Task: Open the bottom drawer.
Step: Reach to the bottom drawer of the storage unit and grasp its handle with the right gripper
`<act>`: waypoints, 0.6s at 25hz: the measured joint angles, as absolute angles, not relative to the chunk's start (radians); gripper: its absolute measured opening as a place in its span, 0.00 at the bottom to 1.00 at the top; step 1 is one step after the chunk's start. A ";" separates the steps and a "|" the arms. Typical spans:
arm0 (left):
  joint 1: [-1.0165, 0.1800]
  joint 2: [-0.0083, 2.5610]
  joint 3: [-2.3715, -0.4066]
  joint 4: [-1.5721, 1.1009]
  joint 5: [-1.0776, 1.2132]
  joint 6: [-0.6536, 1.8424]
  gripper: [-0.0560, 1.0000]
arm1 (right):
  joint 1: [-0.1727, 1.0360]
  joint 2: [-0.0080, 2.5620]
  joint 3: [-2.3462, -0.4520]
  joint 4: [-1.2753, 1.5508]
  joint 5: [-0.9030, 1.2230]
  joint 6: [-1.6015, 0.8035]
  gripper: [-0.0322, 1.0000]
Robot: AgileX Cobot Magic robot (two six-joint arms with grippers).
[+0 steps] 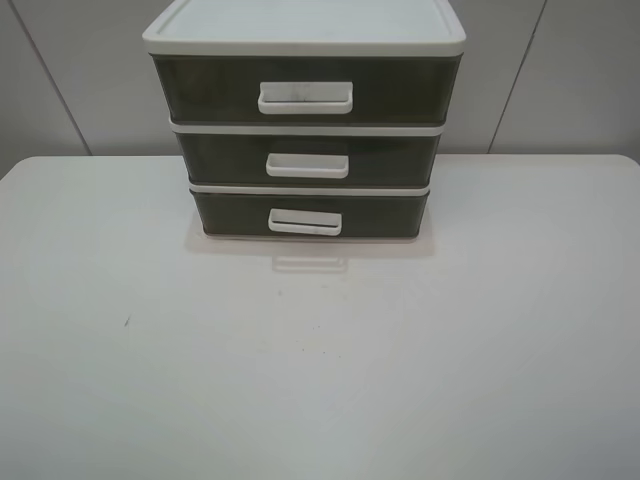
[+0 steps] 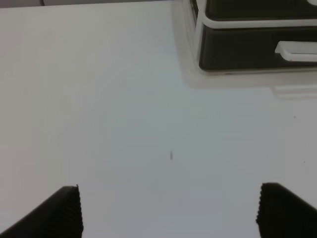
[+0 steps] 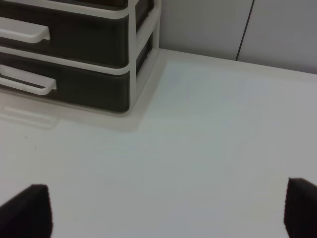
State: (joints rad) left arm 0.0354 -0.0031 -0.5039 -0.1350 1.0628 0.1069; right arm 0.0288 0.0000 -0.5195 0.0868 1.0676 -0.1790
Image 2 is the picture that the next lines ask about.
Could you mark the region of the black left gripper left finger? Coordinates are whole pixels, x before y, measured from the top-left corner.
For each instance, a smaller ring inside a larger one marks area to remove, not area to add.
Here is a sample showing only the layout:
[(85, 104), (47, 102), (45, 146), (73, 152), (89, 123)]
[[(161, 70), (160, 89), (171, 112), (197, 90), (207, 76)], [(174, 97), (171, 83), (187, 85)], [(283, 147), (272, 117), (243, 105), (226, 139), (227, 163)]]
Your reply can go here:
[(63, 186), (33, 211), (3, 231), (2, 238), (81, 238), (80, 191)]

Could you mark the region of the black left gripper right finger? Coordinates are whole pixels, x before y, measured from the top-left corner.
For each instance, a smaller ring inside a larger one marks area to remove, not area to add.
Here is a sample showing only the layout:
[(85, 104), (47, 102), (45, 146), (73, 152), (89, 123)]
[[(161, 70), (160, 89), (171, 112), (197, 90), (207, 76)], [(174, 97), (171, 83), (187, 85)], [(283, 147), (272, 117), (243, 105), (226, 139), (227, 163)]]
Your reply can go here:
[(256, 223), (262, 238), (315, 238), (317, 209), (279, 183), (263, 183)]

